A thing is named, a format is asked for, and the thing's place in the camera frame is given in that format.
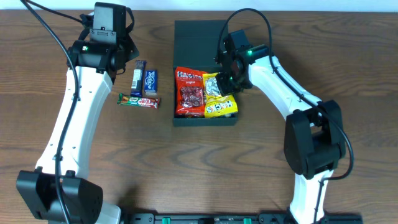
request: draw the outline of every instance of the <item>wood tabletop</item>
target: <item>wood tabletop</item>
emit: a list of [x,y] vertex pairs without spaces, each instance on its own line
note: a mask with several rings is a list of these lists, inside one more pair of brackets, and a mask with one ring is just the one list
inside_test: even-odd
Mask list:
[[[88,11],[65,11],[78,16]],[[65,46],[81,26],[40,11]],[[257,88],[239,94],[233,127],[175,128],[175,20],[226,19],[231,12],[136,11],[132,39],[138,59],[158,69],[159,110],[119,106],[129,93],[134,62],[105,101],[90,154],[89,181],[104,199],[130,211],[258,213],[285,210],[294,173],[283,153],[285,121]],[[398,15],[268,12],[274,52],[309,92],[334,99],[355,153],[354,171],[328,184],[328,212],[360,213],[366,223],[398,222]],[[264,21],[237,15],[229,30],[245,29],[267,43]],[[0,11],[0,223],[33,219],[16,190],[20,170],[34,170],[58,116],[66,59],[27,11]],[[345,172],[340,160],[335,175]]]

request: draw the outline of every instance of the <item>candy bag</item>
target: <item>candy bag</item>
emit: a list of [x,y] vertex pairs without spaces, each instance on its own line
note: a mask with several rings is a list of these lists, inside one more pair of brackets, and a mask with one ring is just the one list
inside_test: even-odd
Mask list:
[[217,73],[203,74],[206,93],[205,118],[230,117],[233,113],[238,112],[238,106],[233,95],[221,96],[216,75]]
[[177,67],[175,82],[177,84],[177,107],[175,114],[203,116],[205,99],[203,91],[203,71]]

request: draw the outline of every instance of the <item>cable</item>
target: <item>cable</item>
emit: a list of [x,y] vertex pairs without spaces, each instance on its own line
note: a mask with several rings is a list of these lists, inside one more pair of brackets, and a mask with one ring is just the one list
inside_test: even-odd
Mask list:
[[79,20],[79,19],[76,19],[76,18],[74,18],[73,16],[69,16],[69,15],[66,15],[66,14],[64,14],[64,13],[57,12],[57,11],[54,11],[54,10],[52,10],[52,9],[46,8],[46,7],[44,7],[44,6],[41,6],[41,5],[37,4],[36,2],[32,2],[31,0],[25,0],[25,1],[28,2],[29,4],[33,5],[33,6],[36,6],[36,7],[39,7],[39,8],[41,8],[41,9],[45,10],[45,11],[47,11],[47,12],[51,12],[51,13],[54,13],[54,14],[56,14],[56,15],[58,15],[58,16],[62,16],[62,17],[68,18],[68,19],[72,19],[72,20],[74,20],[74,21],[76,21],[76,22],[79,22],[79,23],[81,23],[81,24],[83,23],[83,21],[81,21],[81,20]]
[[229,16],[229,18],[225,21],[224,26],[220,32],[220,35],[218,36],[218,45],[217,45],[217,55],[216,55],[216,60],[218,61],[218,57],[219,57],[219,53],[220,53],[220,43],[221,43],[221,38],[223,36],[223,32],[225,27],[228,25],[229,20],[235,16],[237,13],[239,12],[243,12],[243,11],[252,11],[255,12],[257,14],[259,14],[266,22],[267,24],[267,28],[268,28],[268,39],[269,39],[269,48],[268,48],[268,55],[269,55],[269,62],[271,64],[271,67],[273,69],[273,71],[277,74],[277,76],[283,81],[283,83],[285,83],[286,86],[288,86],[302,101],[306,102],[306,104],[310,105],[312,108],[315,108],[324,118],[326,118],[329,123],[331,123],[332,125],[334,125],[337,130],[341,133],[341,135],[343,136],[345,143],[347,144],[348,147],[348,152],[349,152],[349,166],[347,171],[338,177],[326,177],[326,178],[322,178],[321,181],[319,182],[320,184],[320,188],[318,191],[318,198],[317,198],[317,204],[315,206],[315,214],[314,214],[314,222],[317,222],[317,213],[318,213],[318,208],[319,208],[319,203],[320,203],[320,198],[322,195],[322,188],[324,186],[324,182],[326,180],[341,180],[346,178],[347,176],[349,176],[349,174],[351,173],[351,171],[353,170],[354,167],[354,151],[353,151],[353,147],[351,145],[351,142],[348,139],[347,134],[343,131],[343,129],[325,112],[323,111],[321,108],[317,107],[314,103],[312,103],[310,100],[308,100],[306,97],[304,97],[304,94],[301,93],[300,91],[298,91],[296,88],[294,88],[294,86],[292,86],[278,71],[278,69],[275,67],[273,59],[272,59],[272,31],[271,31],[271,25],[269,24],[269,21],[267,19],[267,17],[261,13],[258,10],[255,9],[251,9],[251,8],[244,8],[244,9],[240,9],[234,13],[232,13],[232,15]]
[[25,7],[36,17],[37,20],[39,20],[39,22],[47,29],[47,31],[51,34],[51,36],[55,39],[55,41],[57,41],[57,43],[59,44],[59,46],[61,47],[63,53],[66,55],[68,62],[70,64],[70,69],[73,72],[73,78],[75,79],[75,92],[73,94],[73,100],[72,100],[72,105],[70,107],[65,125],[62,129],[61,132],[61,136],[60,136],[60,140],[58,143],[58,147],[57,147],[57,153],[55,155],[55,189],[57,191],[57,197],[60,201],[61,204],[61,209],[62,212],[65,216],[65,221],[67,224],[70,224],[70,217],[68,214],[68,208],[65,205],[65,201],[63,200],[63,195],[62,195],[62,189],[61,189],[61,183],[60,183],[60,161],[61,161],[61,150],[62,150],[62,146],[63,146],[63,141],[65,140],[65,136],[70,124],[70,120],[72,119],[72,115],[73,112],[75,110],[77,101],[79,99],[79,81],[78,81],[78,77],[77,77],[77,72],[76,72],[76,68],[73,65],[72,59],[70,58],[67,49],[65,48],[65,46],[63,45],[63,43],[61,42],[61,40],[57,37],[57,35],[54,33],[54,31],[49,27],[49,25],[47,25],[47,23],[45,23],[45,21],[32,9],[32,7],[27,3],[29,0],[21,0],[21,2],[23,3],[23,5],[25,5]]

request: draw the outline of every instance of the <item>black metal base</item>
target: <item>black metal base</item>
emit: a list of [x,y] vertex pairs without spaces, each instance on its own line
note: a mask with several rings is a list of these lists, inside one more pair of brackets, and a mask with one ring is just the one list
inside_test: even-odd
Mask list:
[[[120,224],[296,224],[285,212],[267,212],[259,215],[154,215],[136,213],[123,216]],[[319,224],[361,224],[360,215],[325,215]]]

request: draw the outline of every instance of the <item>dark blue candy bar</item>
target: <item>dark blue candy bar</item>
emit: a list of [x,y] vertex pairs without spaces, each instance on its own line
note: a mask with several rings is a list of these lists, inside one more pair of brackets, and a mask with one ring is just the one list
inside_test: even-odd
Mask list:
[[144,91],[147,95],[154,95],[157,91],[157,70],[146,70]]

